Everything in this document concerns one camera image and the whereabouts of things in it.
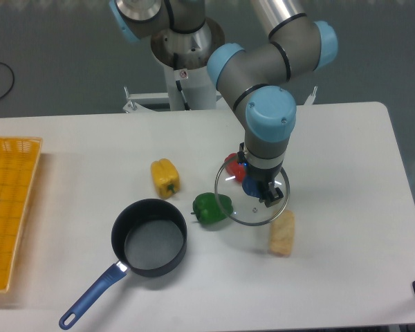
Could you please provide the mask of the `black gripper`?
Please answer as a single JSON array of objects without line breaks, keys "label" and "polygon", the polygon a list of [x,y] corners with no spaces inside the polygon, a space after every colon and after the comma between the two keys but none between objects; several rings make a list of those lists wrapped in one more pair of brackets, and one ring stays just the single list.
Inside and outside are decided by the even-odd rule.
[{"label": "black gripper", "polygon": [[246,175],[257,183],[259,202],[268,207],[279,204],[284,195],[279,187],[275,186],[275,177],[280,173],[284,161],[284,154],[275,158],[260,158],[254,155],[242,142],[239,145],[237,162],[244,166]]}]

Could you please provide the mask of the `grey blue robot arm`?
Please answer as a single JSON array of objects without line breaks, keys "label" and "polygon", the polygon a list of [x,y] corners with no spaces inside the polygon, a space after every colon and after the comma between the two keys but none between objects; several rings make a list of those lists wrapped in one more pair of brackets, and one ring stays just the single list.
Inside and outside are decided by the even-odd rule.
[{"label": "grey blue robot arm", "polygon": [[298,1],[254,1],[268,41],[248,52],[228,43],[203,1],[111,1],[130,42],[149,38],[163,67],[171,110],[211,109],[221,95],[245,131],[239,150],[251,180],[248,195],[270,207],[283,199],[275,185],[295,126],[296,103],[282,84],[331,63],[338,38],[311,21]]}]

